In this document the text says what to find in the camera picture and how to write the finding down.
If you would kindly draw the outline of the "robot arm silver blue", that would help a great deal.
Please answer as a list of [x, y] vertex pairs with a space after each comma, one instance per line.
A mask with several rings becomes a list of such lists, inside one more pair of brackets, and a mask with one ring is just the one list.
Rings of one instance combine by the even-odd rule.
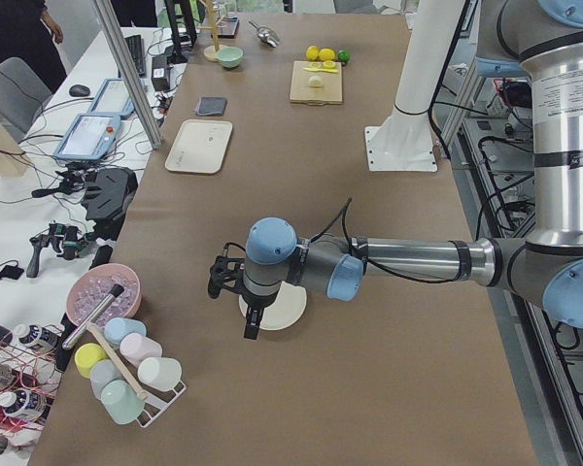
[[246, 338], [257, 336], [281, 283], [349, 301], [364, 275], [379, 272], [499, 287], [583, 328], [583, 1], [487, 2], [478, 55], [514, 58], [532, 80], [534, 229], [472, 243], [301, 240], [285, 220], [264, 218], [250, 230], [241, 269]]

